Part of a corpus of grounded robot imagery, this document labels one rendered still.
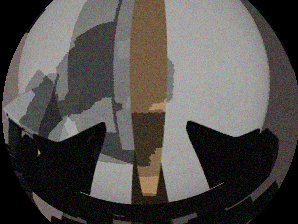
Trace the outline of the long brown wooden bar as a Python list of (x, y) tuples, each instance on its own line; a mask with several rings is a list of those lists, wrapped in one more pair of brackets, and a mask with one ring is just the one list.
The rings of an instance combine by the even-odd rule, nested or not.
[(165, 0), (134, 0), (129, 91), (142, 196), (157, 196), (164, 140), (168, 35)]

